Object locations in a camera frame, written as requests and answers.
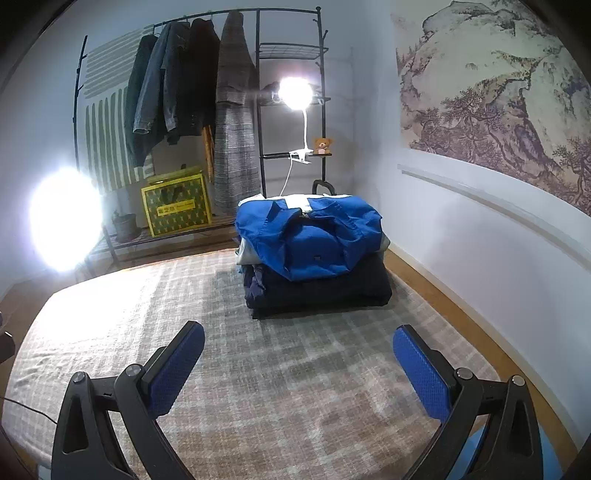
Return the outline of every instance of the silver bolt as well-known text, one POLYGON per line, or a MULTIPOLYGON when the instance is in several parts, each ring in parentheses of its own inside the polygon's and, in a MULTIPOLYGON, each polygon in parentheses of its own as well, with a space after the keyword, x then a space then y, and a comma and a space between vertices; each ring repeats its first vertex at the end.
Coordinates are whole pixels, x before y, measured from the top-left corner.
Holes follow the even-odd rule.
POLYGON ((138 364, 130 365, 125 369, 125 373, 128 377, 135 377, 138 373, 142 371, 142 366, 138 364))
POLYGON ((460 377, 462 380, 470 380, 474 376, 471 370, 464 367, 458 368, 456 372, 457 376, 460 377))
POLYGON ((520 375, 514 375, 513 378, 511 378, 511 381, 518 387, 523 387, 525 385, 525 380, 520 375))
POLYGON ((84 378, 85 378, 84 372, 76 372, 74 374, 74 376, 72 377, 72 381, 74 383, 80 383, 80 382, 82 382, 84 380, 84 378))

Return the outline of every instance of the landscape painting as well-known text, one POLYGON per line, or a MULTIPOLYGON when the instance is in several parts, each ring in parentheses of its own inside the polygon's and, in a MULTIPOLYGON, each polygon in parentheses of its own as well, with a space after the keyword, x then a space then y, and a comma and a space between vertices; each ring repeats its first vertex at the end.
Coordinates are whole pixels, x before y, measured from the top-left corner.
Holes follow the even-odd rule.
POLYGON ((518 0, 393 0, 402 140, 535 185, 591 216, 591 89, 518 0))

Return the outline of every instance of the toy bear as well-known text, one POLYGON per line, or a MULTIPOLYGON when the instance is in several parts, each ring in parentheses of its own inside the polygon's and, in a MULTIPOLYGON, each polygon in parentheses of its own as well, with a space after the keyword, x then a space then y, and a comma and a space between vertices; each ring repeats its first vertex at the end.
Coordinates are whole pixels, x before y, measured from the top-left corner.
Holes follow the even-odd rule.
POLYGON ((314 140, 314 153, 317 155, 330 155, 329 146, 331 143, 331 138, 317 138, 314 140))

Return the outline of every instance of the blue gripper pad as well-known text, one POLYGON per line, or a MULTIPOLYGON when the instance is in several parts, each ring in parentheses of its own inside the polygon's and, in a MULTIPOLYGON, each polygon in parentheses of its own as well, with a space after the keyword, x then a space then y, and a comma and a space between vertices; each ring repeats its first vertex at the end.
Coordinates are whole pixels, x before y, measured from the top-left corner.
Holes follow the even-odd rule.
POLYGON ((191 323, 192 326, 184 334, 176 348, 172 352, 169 351, 173 347, 175 338, 161 354, 161 357, 163 355, 170 356, 160 366, 154 379, 148 385, 147 409, 152 419, 166 415, 170 411, 203 352, 205 331, 201 324, 191 323))
POLYGON ((451 411, 449 389, 404 327, 394 332, 392 347, 428 415, 446 421, 451 411))

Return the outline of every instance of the plaid coat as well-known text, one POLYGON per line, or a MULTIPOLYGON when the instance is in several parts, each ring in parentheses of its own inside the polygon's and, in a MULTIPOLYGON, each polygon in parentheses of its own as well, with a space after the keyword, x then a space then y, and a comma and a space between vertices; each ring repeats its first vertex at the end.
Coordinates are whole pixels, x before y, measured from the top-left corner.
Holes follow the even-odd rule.
POLYGON ((260 191, 255 148, 256 70, 244 38, 243 15, 230 12, 220 41, 216 91, 215 205, 235 214, 238 202, 260 191))

